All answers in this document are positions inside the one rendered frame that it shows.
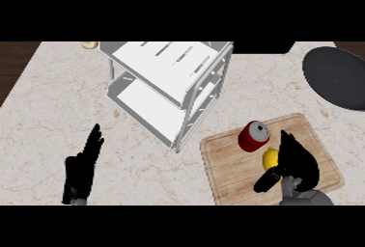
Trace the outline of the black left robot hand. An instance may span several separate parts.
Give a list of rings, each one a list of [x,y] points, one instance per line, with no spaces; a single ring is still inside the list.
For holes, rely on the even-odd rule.
[[[84,150],[63,161],[65,182],[61,202],[65,205],[71,205],[74,199],[89,199],[102,144],[100,125],[96,124],[87,137]]]

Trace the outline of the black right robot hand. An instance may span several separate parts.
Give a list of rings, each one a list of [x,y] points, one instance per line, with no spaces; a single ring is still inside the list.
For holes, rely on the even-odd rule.
[[[301,179],[295,191],[306,192],[318,184],[319,168],[313,155],[297,141],[294,135],[281,130],[278,165],[263,173],[254,184],[254,191],[257,193],[266,192],[285,177]]]

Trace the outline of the yellow lemon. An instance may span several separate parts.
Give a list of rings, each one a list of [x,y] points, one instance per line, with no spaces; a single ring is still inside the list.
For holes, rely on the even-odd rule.
[[[278,153],[279,150],[273,147],[269,147],[263,153],[263,168],[266,170],[278,165]]]

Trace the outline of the wooden cutting board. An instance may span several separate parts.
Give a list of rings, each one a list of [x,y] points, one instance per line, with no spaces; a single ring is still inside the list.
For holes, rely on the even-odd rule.
[[[344,186],[344,177],[331,154],[322,145],[315,130],[301,113],[293,113],[263,122],[270,137],[267,143],[254,151],[245,152],[238,146],[242,127],[216,134],[201,141],[201,154],[205,172],[219,206],[278,205],[282,198],[281,184],[266,193],[254,192],[254,183],[263,175],[263,153],[269,147],[279,147],[279,130],[293,133],[295,139],[313,155],[319,167],[316,190],[328,193]]]

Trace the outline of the red can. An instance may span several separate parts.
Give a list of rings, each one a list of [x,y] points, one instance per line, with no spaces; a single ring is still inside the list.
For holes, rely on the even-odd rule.
[[[256,151],[269,141],[269,130],[259,121],[247,123],[238,135],[238,146],[245,152]]]

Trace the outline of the dark grey round pan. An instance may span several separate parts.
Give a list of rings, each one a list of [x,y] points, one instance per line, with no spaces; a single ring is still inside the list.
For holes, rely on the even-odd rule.
[[[365,112],[365,60],[349,51],[321,46],[303,59],[304,80],[334,105]]]

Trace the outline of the black appliance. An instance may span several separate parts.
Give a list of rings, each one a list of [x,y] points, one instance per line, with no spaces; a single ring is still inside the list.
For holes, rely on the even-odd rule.
[[[293,48],[293,41],[236,41],[235,54],[285,54]]]

